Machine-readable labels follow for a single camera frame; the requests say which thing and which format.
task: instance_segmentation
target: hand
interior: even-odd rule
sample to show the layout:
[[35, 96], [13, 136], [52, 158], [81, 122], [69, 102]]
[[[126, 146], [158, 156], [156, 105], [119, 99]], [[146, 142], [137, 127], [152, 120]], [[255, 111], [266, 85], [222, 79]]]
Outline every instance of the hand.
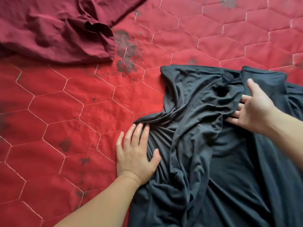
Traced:
[[265, 135], [266, 128], [278, 109], [252, 79], [247, 80], [247, 86], [252, 97], [242, 95], [242, 103], [239, 103], [238, 109], [232, 114], [234, 118], [229, 117], [226, 121], [251, 132]]
[[145, 126], [140, 139], [142, 127], [142, 123], [139, 123], [137, 128], [135, 124], [130, 127], [125, 135], [124, 148], [122, 148], [123, 132], [120, 133], [116, 143], [118, 177], [126, 176], [132, 178], [138, 183], [138, 186], [149, 181], [161, 160], [158, 149], [154, 150], [151, 161], [147, 160], [149, 125]]

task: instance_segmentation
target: left hand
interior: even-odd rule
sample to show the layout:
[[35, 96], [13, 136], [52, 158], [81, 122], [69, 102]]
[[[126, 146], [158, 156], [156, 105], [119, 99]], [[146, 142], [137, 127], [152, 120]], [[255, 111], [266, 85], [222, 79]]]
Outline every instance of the left hand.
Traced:
[[118, 177], [132, 178], [139, 186], [149, 181], [161, 160], [158, 149], [154, 150], [151, 161], [147, 160], [149, 125], [145, 126], [140, 138], [142, 127], [142, 123], [139, 123], [137, 128], [135, 124], [130, 127], [125, 135], [124, 148], [122, 148], [123, 132], [120, 133], [116, 143]]

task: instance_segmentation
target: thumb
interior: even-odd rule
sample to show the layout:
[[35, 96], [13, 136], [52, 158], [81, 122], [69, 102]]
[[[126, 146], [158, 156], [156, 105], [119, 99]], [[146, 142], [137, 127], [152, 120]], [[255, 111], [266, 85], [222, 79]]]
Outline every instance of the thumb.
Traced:
[[161, 160], [161, 156], [159, 153], [159, 149], [156, 149], [156, 150], [154, 150], [153, 157], [152, 157], [151, 161], [149, 162], [149, 164], [152, 167], [153, 172], [156, 171], [156, 169], [160, 163], [160, 160]]
[[249, 78], [247, 80], [247, 86], [250, 90], [250, 93], [252, 94], [252, 96], [257, 93], [258, 91], [261, 90], [261, 88], [259, 87], [258, 84], [256, 84], [251, 78]]

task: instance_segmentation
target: forearm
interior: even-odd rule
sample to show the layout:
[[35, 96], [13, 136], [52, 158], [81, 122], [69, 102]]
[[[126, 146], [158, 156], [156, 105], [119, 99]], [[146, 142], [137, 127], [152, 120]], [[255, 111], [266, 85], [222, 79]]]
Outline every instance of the forearm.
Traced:
[[138, 187], [133, 179], [120, 176], [107, 189], [55, 226], [122, 226]]
[[278, 109], [274, 111], [265, 130], [265, 136], [276, 144], [303, 169], [303, 122]]

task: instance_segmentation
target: maroon fabric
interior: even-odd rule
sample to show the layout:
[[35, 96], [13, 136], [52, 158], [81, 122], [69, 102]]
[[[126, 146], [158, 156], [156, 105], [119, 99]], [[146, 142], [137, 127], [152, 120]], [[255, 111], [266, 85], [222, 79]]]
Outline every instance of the maroon fabric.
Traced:
[[51, 63], [111, 61], [110, 27], [141, 1], [0, 0], [0, 44]]

